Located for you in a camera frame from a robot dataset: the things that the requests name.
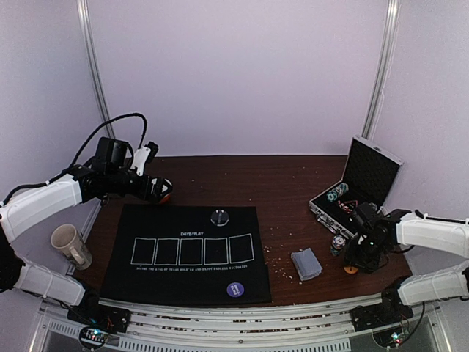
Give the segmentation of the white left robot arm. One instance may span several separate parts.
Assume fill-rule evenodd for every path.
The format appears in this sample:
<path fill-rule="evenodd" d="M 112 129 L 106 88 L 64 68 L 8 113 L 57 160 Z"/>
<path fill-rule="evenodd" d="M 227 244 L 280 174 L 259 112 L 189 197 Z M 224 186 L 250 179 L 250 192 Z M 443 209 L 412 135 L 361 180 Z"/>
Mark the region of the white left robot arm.
<path fill-rule="evenodd" d="M 83 284 L 23 259 L 11 243 L 25 231 L 56 213 L 110 194 L 129 194 L 141 200 L 161 204 L 167 201 L 173 184 L 164 177 L 146 175 L 138 169 L 97 171 L 90 167 L 73 166 L 58 179 L 41 183 L 1 203 L 1 290 L 13 288 L 52 298 L 70 306 L 90 326 L 105 320 L 105 309 L 90 297 L 85 297 Z"/>

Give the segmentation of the orange big blind button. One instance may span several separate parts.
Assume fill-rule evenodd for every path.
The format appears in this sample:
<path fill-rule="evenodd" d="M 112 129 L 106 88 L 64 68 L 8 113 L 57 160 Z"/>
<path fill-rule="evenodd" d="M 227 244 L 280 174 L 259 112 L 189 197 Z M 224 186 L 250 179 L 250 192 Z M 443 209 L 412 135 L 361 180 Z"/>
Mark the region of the orange big blind button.
<path fill-rule="evenodd" d="M 344 271 L 347 274 L 356 274 L 356 273 L 358 273 L 358 268 L 355 268 L 353 266 L 346 266 L 346 267 L 344 267 Z"/>

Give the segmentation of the poker chip stack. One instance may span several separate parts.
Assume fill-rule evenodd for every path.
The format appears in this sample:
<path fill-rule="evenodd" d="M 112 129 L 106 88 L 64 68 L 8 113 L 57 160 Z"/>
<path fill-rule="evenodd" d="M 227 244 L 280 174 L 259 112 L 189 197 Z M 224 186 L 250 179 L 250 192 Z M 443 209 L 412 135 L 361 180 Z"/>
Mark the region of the poker chip stack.
<path fill-rule="evenodd" d="M 347 244 L 347 239 L 342 235 L 335 235 L 330 244 L 330 253 L 338 256 Z"/>

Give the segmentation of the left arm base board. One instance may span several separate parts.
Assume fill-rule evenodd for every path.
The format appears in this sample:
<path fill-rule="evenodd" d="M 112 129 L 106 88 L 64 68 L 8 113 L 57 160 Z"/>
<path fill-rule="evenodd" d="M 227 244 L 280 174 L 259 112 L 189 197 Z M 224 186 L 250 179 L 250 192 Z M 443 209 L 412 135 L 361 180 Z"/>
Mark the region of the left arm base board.
<path fill-rule="evenodd" d="M 84 324 L 78 341 L 88 351 L 102 348 L 116 333 L 125 333 L 130 322 L 130 310 L 103 305 L 99 300 L 99 295 L 90 290 L 78 306 L 61 303 L 69 320 Z"/>

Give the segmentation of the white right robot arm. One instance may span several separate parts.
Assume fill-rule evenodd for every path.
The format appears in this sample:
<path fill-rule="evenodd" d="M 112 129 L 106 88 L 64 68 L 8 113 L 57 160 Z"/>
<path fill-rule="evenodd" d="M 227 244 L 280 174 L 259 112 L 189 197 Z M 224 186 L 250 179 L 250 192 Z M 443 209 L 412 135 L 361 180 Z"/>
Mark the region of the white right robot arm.
<path fill-rule="evenodd" d="M 420 247 L 457 256 L 464 261 L 427 274 L 396 279 L 382 292 L 376 318 L 385 324 L 400 316 L 404 307 L 428 301 L 468 298 L 468 220 L 442 219 L 418 210 L 395 209 L 384 214 L 369 203 L 351 215 L 357 236 L 347 245 L 344 266 L 374 273 L 398 245 Z"/>

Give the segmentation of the right arm base board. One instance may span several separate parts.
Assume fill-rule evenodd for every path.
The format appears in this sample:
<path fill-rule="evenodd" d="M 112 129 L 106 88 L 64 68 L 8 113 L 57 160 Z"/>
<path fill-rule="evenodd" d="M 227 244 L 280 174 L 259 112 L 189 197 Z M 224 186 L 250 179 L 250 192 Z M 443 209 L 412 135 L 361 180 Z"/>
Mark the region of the right arm base board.
<path fill-rule="evenodd" d="M 398 348 L 410 333 L 413 310 L 402 303 L 396 289 L 386 289 L 380 303 L 359 305 L 350 311 L 350 316 L 356 331 L 378 329 L 372 337 L 380 347 Z"/>

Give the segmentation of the deck of playing cards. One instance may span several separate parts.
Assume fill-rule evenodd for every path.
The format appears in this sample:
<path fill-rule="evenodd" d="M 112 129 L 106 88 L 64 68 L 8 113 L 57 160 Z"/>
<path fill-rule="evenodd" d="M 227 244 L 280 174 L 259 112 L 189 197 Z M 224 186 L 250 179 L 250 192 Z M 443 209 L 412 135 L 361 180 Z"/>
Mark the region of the deck of playing cards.
<path fill-rule="evenodd" d="M 311 248 L 290 255 L 301 281 L 307 281 L 322 273 L 322 266 Z"/>

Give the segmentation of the purple small blind button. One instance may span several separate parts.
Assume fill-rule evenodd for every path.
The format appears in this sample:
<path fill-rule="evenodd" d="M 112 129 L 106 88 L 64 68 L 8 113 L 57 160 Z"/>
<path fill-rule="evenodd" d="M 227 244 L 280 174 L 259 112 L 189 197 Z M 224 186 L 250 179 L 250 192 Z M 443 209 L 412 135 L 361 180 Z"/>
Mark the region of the purple small blind button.
<path fill-rule="evenodd" d="M 226 293 L 232 298 L 239 298 L 244 295 L 245 287 L 240 282 L 231 282 L 227 285 Z"/>

